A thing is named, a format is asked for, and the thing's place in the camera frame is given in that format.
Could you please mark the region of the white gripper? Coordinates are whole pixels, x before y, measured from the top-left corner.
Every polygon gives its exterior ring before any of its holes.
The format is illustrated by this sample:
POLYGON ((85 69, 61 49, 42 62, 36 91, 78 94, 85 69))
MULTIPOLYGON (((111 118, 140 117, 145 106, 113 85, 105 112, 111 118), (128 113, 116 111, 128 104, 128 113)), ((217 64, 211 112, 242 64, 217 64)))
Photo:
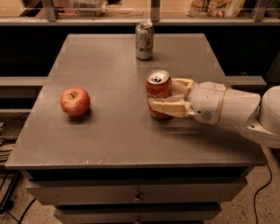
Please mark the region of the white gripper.
POLYGON ((193 79, 173 78, 172 94, 188 97, 188 101, 149 100, 153 111, 177 118, 192 116, 195 120, 214 125, 219 118, 220 108, 227 88, 223 84, 203 82, 196 85, 193 79))

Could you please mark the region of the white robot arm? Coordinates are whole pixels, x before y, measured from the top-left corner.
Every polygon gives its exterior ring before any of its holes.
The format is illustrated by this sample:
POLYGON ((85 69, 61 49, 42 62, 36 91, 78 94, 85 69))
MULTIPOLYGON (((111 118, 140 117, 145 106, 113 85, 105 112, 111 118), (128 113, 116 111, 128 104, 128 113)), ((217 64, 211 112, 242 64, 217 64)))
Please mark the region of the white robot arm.
POLYGON ((259 95, 210 81, 174 78, 171 89, 167 98, 150 98, 149 107, 172 117, 231 126, 248 140, 280 148, 280 86, 259 95))

